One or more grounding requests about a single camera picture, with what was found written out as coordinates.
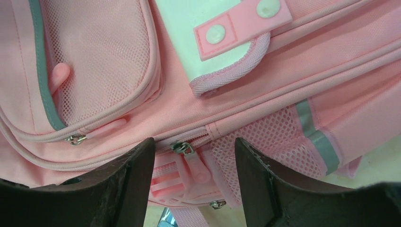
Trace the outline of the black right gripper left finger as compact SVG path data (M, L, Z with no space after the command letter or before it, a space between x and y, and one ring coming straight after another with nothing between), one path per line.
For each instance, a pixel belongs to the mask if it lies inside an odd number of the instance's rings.
M141 227L156 144L147 138L122 156L56 185L0 182L3 227Z

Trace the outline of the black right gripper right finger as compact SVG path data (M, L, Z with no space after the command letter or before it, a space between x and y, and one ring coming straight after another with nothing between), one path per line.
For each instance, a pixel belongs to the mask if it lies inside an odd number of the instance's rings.
M243 138L235 160L249 227L398 227L400 183L357 189L322 182L264 155Z

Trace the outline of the pink student backpack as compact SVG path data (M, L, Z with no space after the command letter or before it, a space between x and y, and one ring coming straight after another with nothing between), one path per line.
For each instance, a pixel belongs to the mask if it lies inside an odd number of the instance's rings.
M153 138L144 202L205 227L238 137L321 179L400 133L398 0L0 3L0 178L30 192Z

